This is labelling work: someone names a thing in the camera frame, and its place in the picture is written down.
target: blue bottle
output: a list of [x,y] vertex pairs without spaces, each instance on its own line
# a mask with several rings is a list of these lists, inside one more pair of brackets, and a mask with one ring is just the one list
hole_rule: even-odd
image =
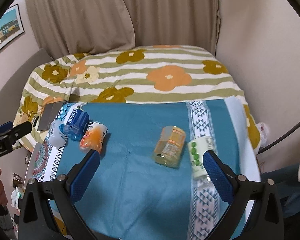
[[63,133],[73,141],[80,141],[89,123],[89,115],[82,109],[75,108],[65,127]]

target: framed picture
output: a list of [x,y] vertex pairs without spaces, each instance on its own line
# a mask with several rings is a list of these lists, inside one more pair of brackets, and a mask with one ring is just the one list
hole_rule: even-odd
[[19,6],[11,6],[0,19],[0,50],[14,38],[24,33]]

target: mattress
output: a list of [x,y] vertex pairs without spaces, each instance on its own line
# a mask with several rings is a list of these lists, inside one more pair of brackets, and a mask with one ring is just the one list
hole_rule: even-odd
[[[111,134],[96,174],[83,199],[75,204],[93,231],[120,239],[203,240],[216,225],[227,204],[213,185],[192,178],[187,148],[177,170],[151,158],[161,129],[167,125],[183,129],[186,142],[210,136],[219,158],[236,174],[260,181],[244,108],[235,97],[142,105],[68,103],[57,119],[66,123],[75,108],[106,124]],[[46,137],[33,176],[39,181],[53,180],[68,173],[83,156],[78,142],[68,140],[65,147],[55,148]],[[55,214],[58,209],[50,203]],[[234,237],[243,229],[245,217]]]
[[260,134],[244,92],[227,68],[205,49],[184,45],[137,47],[89,55],[61,57],[34,69],[23,89],[14,125],[33,124],[31,134],[14,146],[32,152],[47,131],[38,132],[47,103],[169,103],[235,96],[243,104],[251,145],[258,151]]

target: metal screw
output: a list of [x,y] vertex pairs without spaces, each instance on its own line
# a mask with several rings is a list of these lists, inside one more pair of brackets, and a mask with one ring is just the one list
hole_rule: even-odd
[[31,178],[31,179],[29,179],[29,181],[28,181],[28,183],[29,183],[30,185],[34,184],[34,182],[35,182],[35,178]]
[[246,176],[240,174],[240,175],[238,175],[238,180],[245,181],[246,180]]
[[273,181],[272,179],[268,179],[268,183],[269,183],[270,185],[274,185],[274,181]]
[[63,181],[65,178],[66,178],[66,176],[65,176],[64,174],[60,174],[60,175],[57,177],[57,180]]

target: blue gripper pad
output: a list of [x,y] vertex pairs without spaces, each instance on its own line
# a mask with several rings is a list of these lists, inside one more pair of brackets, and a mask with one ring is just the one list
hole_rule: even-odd
[[234,172],[229,166],[224,165],[211,150],[203,154],[202,161],[222,201],[231,204],[234,199],[234,192],[238,187]]
[[100,164],[100,155],[95,150],[90,150],[83,160],[75,164],[67,174],[66,190],[72,203],[82,199],[93,175]]
[[12,128],[13,128],[13,122],[9,121],[9,122],[4,123],[4,124],[0,125],[0,134],[9,131]]

